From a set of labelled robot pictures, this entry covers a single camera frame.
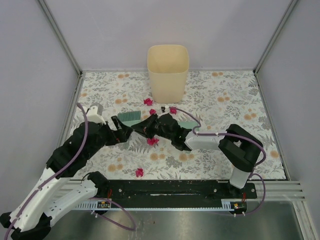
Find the green hand brush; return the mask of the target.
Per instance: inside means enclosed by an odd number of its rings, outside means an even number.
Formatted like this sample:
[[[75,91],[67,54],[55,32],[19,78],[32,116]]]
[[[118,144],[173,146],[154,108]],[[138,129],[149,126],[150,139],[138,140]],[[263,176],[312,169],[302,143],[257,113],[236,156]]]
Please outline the green hand brush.
[[[128,127],[143,121],[141,111],[121,112],[117,115],[117,118]]]

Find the green dustpan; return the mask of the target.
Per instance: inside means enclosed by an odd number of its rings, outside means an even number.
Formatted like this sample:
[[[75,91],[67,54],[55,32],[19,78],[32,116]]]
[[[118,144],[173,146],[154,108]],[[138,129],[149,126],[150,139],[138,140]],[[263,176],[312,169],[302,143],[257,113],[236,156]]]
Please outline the green dustpan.
[[[201,124],[197,121],[179,121],[178,124],[185,129],[191,129],[193,132],[196,132],[196,129],[201,127]]]

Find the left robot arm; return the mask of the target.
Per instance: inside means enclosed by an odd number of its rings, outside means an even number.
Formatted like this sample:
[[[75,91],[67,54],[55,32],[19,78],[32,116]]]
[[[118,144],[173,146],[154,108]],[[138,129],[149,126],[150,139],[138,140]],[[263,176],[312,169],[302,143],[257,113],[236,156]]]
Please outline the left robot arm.
[[[125,143],[133,129],[124,125],[116,116],[112,118],[116,129],[105,121],[87,119],[57,149],[46,163],[37,184],[16,210],[0,216],[0,223],[7,229],[5,239],[42,240],[55,223],[84,200],[108,198],[107,178],[95,171],[89,173],[80,186],[59,200],[53,197],[101,148]]]

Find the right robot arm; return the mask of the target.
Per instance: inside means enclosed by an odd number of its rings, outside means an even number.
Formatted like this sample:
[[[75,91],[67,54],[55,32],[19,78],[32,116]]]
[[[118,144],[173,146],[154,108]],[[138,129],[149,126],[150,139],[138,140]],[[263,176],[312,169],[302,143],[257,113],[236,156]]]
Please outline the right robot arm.
[[[245,184],[260,154],[266,157],[263,144],[237,124],[231,124],[224,132],[197,132],[195,128],[181,126],[168,113],[161,116],[154,114],[131,127],[147,139],[154,136],[167,139],[180,151],[220,150],[234,166],[227,186],[228,194],[233,198],[245,193]]]

